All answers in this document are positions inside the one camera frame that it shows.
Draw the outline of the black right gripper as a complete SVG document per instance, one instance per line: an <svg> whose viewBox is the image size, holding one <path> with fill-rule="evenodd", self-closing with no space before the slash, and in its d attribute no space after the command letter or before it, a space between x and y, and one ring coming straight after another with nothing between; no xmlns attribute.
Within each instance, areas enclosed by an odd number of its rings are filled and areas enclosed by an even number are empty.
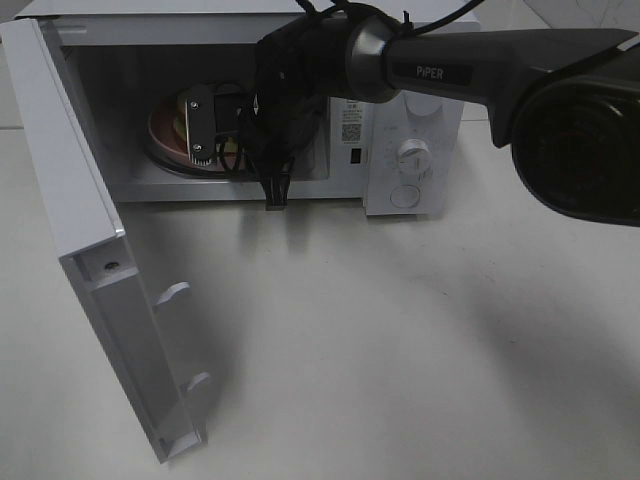
<svg viewBox="0 0 640 480"><path fill-rule="evenodd" d="M242 105L239 143L259 173L267 210L283 210L287 206L291 183L287 164L315 138L324 114L322 95L251 92Z"/></svg>

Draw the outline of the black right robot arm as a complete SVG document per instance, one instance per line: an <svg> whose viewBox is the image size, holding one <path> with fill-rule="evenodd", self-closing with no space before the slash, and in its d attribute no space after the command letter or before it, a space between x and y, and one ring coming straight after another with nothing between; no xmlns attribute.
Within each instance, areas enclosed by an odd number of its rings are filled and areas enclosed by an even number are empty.
<svg viewBox="0 0 640 480"><path fill-rule="evenodd" d="M329 97L384 103L403 91L482 105L531 194L568 217L639 223L639 46L625 29L431 33L362 4L263 37L239 114L266 197L287 203L290 164Z"/></svg>

